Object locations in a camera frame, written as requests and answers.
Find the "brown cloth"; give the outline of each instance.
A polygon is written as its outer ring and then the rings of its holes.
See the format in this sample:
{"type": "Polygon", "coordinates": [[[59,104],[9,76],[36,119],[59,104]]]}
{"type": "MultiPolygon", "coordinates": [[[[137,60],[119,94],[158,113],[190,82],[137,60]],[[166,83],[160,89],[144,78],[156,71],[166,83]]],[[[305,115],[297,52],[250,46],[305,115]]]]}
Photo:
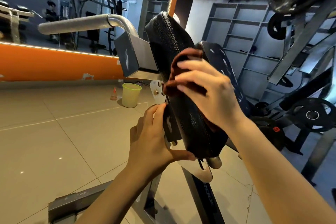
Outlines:
{"type": "MultiPolygon", "coordinates": [[[[171,63],[170,68],[170,76],[169,80],[163,85],[163,93],[167,96],[174,97],[178,96],[179,94],[184,94],[183,92],[179,91],[177,89],[178,85],[184,85],[188,87],[191,90],[194,90],[200,94],[205,95],[207,93],[207,90],[199,85],[197,85],[194,82],[177,82],[175,81],[175,76],[189,71],[188,69],[181,69],[177,66],[177,63],[180,61],[188,60],[188,56],[196,57],[196,58],[202,58],[203,52],[201,50],[197,50],[194,48],[186,48],[182,52],[180,52],[176,57],[174,58],[173,62],[171,63]]],[[[204,114],[201,112],[205,123],[208,125],[208,127],[212,130],[212,132],[217,132],[220,130],[220,128],[210,122],[204,114]]]]}

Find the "peeling paint patch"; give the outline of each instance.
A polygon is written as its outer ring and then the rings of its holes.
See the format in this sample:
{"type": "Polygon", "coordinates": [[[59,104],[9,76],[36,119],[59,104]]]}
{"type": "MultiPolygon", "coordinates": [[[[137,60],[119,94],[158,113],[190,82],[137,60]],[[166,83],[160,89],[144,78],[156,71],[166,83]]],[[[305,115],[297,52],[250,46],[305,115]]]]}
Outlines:
{"type": "Polygon", "coordinates": [[[95,76],[91,74],[83,74],[82,80],[93,80],[95,76]]]}

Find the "forearm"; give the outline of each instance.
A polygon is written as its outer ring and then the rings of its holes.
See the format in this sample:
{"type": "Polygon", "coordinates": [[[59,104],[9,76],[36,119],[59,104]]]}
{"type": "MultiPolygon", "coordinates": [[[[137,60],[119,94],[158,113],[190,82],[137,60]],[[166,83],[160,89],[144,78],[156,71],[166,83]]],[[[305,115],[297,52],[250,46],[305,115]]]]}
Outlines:
{"type": "Polygon", "coordinates": [[[225,131],[237,147],[274,224],[336,220],[333,209],[251,120],[243,118],[225,131]]]}
{"type": "Polygon", "coordinates": [[[146,184],[144,174],[126,167],[76,224],[119,224],[146,184]]]}

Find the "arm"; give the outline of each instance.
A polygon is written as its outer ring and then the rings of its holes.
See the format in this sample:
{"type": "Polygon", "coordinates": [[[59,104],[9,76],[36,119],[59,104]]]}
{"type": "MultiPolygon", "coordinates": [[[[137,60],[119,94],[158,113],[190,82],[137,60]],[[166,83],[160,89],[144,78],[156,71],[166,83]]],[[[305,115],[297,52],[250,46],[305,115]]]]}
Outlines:
{"type": "Polygon", "coordinates": [[[274,224],[331,224],[336,213],[241,111],[229,78],[206,61],[178,63],[191,71],[175,77],[195,82],[206,96],[179,85],[212,123],[233,141],[274,224]]]}
{"type": "Polygon", "coordinates": [[[195,160],[191,152],[166,147],[162,128],[165,107],[166,104],[152,106],[138,120],[138,125],[131,128],[127,166],[76,224],[120,223],[149,181],[163,172],[170,163],[195,160]]]}

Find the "hand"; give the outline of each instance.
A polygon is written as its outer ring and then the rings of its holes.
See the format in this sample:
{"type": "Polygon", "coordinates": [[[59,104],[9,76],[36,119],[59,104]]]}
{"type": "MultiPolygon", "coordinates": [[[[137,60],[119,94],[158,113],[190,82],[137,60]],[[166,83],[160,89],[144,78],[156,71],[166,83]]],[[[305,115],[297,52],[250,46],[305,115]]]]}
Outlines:
{"type": "Polygon", "coordinates": [[[186,86],[177,86],[191,98],[209,121],[226,130],[246,117],[238,104],[229,77],[218,72],[204,59],[181,61],[177,65],[190,71],[176,76],[176,81],[194,82],[207,90],[204,96],[186,86]]]}
{"type": "Polygon", "coordinates": [[[189,151],[171,150],[167,147],[162,126],[165,107],[166,104],[150,107],[145,111],[144,117],[138,120],[137,126],[130,130],[131,146],[127,167],[143,173],[149,179],[147,182],[162,173],[172,162],[196,159],[189,151]]]}

